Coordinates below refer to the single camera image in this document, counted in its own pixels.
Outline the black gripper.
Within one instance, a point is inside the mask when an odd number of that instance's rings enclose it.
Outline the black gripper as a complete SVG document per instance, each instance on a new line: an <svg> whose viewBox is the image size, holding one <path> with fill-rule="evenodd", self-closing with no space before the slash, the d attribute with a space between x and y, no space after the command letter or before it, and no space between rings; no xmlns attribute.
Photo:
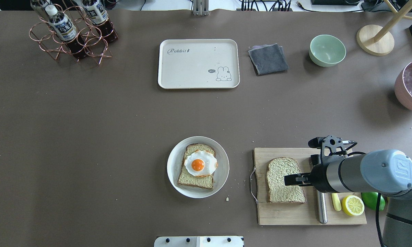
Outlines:
<svg viewBox="0 0 412 247"><path fill-rule="evenodd" d="M336 136L315 137L308 146L320 150L311 155L311 172L284 176L286 186L314 186L316 189L344 189L340 181L339 165L348 156L348 151L357 145L356 141Z"/></svg>

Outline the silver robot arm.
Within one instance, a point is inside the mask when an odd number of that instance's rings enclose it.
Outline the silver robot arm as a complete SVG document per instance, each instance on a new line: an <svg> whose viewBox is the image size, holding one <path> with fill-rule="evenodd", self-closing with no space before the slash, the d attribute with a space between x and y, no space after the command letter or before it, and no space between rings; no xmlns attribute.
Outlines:
<svg viewBox="0 0 412 247"><path fill-rule="evenodd" d="M309 147L320 150L311 156L309 173L287 175L286 186L314 186L327 192L378 192L388 197L382 241L385 247L412 247L412 160L399 150L347 154L344 145L356 142L336 136L316 137Z"/></svg>

